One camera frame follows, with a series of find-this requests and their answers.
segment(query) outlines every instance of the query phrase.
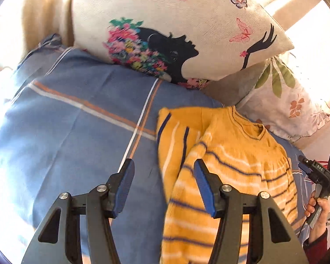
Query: striped sweater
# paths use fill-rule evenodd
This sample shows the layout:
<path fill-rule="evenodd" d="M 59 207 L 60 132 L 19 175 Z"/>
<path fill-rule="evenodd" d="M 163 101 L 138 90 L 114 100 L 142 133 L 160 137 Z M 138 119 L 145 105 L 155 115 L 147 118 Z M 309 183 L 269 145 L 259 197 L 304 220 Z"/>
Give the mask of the striped sweater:
<path fill-rule="evenodd" d="M 208 263 L 219 219 L 205 211 L 196 180 L 195 160 L 223 183 L 242 193 L 267 191 L 288 221 L 297 217 L 297 190 L 291 160 L 262 124 L 235 107 L 163 108 L 157 125 L 158 156 L 168 203 L 161 263 Z M 249 217 L 243 217 L 239 263 L 247 258 Z"/>

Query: black and white butterfly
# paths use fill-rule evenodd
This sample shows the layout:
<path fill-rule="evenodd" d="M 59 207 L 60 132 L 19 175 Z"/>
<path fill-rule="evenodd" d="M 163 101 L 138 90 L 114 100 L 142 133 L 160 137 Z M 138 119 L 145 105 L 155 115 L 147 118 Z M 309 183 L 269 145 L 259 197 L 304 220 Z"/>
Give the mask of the black and white butterfly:
<path fill-rule="evenodd" d="M 247 0 L 231 0 L 231 3 L 235 4 L 237 8 L 242 9 L 242 8 L 247 8 Z"/>

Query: metal bolt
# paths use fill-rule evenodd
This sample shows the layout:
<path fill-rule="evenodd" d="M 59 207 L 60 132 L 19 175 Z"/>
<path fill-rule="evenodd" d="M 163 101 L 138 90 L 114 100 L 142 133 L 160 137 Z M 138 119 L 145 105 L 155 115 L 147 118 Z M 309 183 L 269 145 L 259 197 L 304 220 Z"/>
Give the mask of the metal bolt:
<path fill-rule="evenodd" d="M 62 200 L 65 200 L 68 197 L 69 197 L 68 192 L 63 192 L 63 193 L 60 193 L 60 195 L 59 195 L 59 198 L 62 199 Z"/>
<path fill-rule="evenodd" d="M 226 192 L 232 190 L 232 187 L 229 184 L 224 184 L 221 188 L 223 191 L 226 191 Z"/>
<path fill-rule="evenodd" d="M 262 198 L 267 199 L 267 198 L 270 197 L 270 194 L 269 194 L 267 191 L 262 191 L 262 192 L 260 193 L 260 196 L 261 196 Z"/>
<path fill-rule="evenodd" d="M 103 191 L 106 191 L 106 189 L 107 189 L 107 186 L 104 184 L 101 184 L 97 187 L 97 191 L 100 193 L 102 193 Z"/>

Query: black cable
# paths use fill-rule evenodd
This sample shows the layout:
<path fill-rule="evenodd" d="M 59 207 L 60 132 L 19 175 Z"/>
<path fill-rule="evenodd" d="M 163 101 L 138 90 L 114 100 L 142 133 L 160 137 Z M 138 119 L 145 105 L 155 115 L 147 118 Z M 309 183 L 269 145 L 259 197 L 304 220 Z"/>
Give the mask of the black cable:
<path fill-rule="evenodd" d="M 303 229 L 303 226 L 305 225 L 305 223 L 307 222 L 307 218 L 305 219 L 305 221 L 303 222 L 302 226 L 301 226 L 301 229 L 299 230 L 299 233 L 298 233 L 298 236 L 297 238 L 299 238 L 301 232 L 302 232 L 302 229 Z"/>

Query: bed sheet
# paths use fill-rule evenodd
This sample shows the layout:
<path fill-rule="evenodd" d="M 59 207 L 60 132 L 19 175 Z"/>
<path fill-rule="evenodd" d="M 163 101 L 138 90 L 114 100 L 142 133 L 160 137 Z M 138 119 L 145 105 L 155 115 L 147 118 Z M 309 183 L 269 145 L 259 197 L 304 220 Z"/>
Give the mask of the bed sheet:
<path fill-rule="evenodd" d="M 123 264 L 159 263 L 166 203 L 159 174 L 156 122 L 163 107 L 221 107 L 201 92 L 106 65 L 58 35 L 40 43 L 9 78 L 0 106 L 0 249 L 20 263 L 60 192 L 83 194 L 105 183 L 126 157 L 136 174 L 112 233 Z M 274 136 L 292 160 L 298 219 L 312 186 L 298 168 L 300 150 Z M 307 235 L 303 230 L 301 240 Z M 88 255 L 85 219 L 82 252 Z"/>

